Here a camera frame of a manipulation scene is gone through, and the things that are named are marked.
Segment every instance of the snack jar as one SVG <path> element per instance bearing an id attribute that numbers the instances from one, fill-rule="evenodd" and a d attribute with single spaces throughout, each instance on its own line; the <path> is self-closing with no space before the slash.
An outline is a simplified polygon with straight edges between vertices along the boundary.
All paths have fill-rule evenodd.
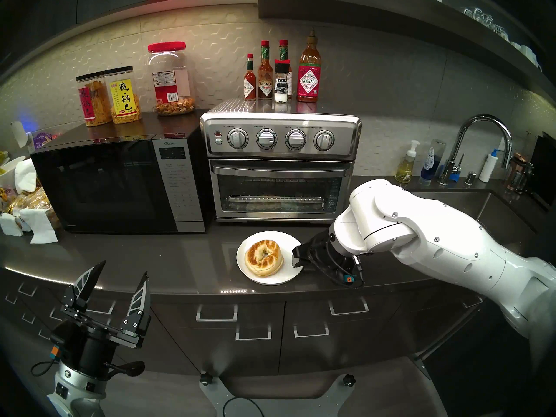
<path id="1" fill-rule="evenodd" d="M 185 42 L 153 43 L 149 70 L 155 86 L 159 115 L 183 114 L 195 110 L 193 82 L 187 71 Z"/>
<path id="2" fill-rule="evenodd" d="M 76 77 L 75 80 L 87 127 L 112 121 L 104 72 L 84 74 Z"/>
<path id="3" fill-rule="evenodd" d="M 106 86 L 109 90 L 110 104 L 112 105 L 112 121 L 114 124 L 138 121 L 141 119 L 139 97 L 133 93 L 135 77 L 133 67 L 119 67 L 105 70 Z"/>

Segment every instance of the oven knob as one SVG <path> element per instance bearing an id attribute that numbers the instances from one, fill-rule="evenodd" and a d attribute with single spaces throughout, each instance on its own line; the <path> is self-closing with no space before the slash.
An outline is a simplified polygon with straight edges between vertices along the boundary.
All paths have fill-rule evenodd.
<path id="1" fill-rule="evenodd" d="M 249 137 L 241 128 L 233 128 L 228 133 L 228 143 L 234 149 L 243 149 L 247 146 Z"/>
<path id="2" fill-rule="evenodd" d="M 305 144 L 305 134 L 300 129 L 292 129 L 286 134 L 286 145 L 289 149 L 297 151 Z"/>
<path id="3" fill-rule="evenodd" d="M 276 133 L 270 128 L 263 128 L 257 134 L 257 144 L 263 149 L 272 149 L 276 145 Z"/>
<path id="4" fill-rule="evenodd" d="M 334 144 L 334 135 L 325 129 L 319 131 L 315 136 L 315 148 L 319 151 L 327 151 Z"/>

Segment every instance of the oven glass window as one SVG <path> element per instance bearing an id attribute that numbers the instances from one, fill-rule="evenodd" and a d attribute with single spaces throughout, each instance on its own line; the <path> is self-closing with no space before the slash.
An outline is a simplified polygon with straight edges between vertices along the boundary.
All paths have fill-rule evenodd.
<path id="1" fill-rule="evenodd" d="M 223 211 L 334 212 L 341 178 L 218 176 Z"/>

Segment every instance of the hot sauce bottle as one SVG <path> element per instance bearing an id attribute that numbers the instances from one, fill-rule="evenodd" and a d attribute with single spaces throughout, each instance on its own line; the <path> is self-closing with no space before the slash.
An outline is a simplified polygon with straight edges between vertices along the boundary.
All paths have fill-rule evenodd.
<path id="1" fill-rule="evenodd" d="M 314 103 L 319 99 L 320 54 L 316 49 L 315 29 L 307 37 L 307 48 L 299 59 L 298 101 Z"/>
<path id="2" fill-rule="evenodd" d="M 261 65 L 257 70 L 257 98 L 272 99 L 272 66 L 268 62 L 270 58 L 270 42 L 261 42 Z"/>
<path id="3" fill-rule="evenodd" d="M 288 59 L 288 40 L 280 40 L 280 60 L 285 61 Z M 291 100 L 291 66 L 288 70 L 288 101 Z"/>
<path id="4" fill-rule="evenodd" d="M 247 73 L 243 77 L 243 96 L 246 100 L 255 100 L 257 98 L 257 93 L 255 92 L 255 87 L 257 86 L 257 81 L 255 74 L 253 73 L 253 54 L 247 54 Z"/>

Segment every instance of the white tile wall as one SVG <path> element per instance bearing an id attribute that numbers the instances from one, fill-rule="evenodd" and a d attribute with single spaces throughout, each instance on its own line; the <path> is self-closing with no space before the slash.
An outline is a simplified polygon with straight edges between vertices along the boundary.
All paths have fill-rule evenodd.
<path id="1" fill-rule="evenodd" d="M 295 62 L 311 26 L 316 28 L 323 57 L 321 99 L 361 111 L 358 175 L 392 175 L 412 139 L 421 142 L 414 170 L 419 174 L 428 143 L 441 138 L 450 151 L 459 126 L 477 113 L 499 117 L 510 128 L 518 150 L 528 133 L 529 141 L 542 131 L 556 136 L 553 106 L 467 57 L 379 31 L 263 21 L 255 6 L 239 4 L 135 17 L 54 46 L 0 85 L 0 147 L 18 151 L 11 121 L 22 121 L 27 131 L 67 131 L 80 124 L 75 77 L 93 71 L 133 65 L 141 107 L 152 109 L 154 92 L 146 66 L 150 43 L 187 43 L 197 103 L 209 108 L 241 95 L 245 56 L 248 52 L 258 56 L 260 40 L 270 40 L 274 59 L 278 40 L 287 38 Z M 463 174 L 479 172 L 486 154 L 500 140 L 490 124 L 471 128 L 460 149 L 465 152 Z"/>

